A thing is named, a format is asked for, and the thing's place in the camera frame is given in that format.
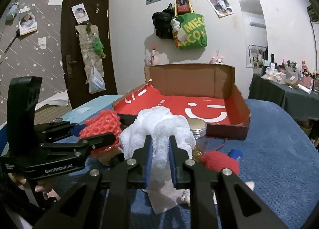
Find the person's left hand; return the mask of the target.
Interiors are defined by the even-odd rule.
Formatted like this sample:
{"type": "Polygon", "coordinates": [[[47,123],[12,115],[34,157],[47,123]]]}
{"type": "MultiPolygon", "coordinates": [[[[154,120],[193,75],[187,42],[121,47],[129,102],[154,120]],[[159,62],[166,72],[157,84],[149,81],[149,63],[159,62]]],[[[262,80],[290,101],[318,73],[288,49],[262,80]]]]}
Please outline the person's left hand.
{"type": "MultiPolygon", "coordinates": [[[[21,190],[26,189],[28,181],[23,176],[18,176],[14,173],[8,173],[8,176],[21,190]]],[[[57,200],[60,200],[60,196],[53,189],[54,180],[54,178],[50,178],[38,181],[35,186],[35,192],[42,192],[45,197],[55,197],[57,200]]]]}

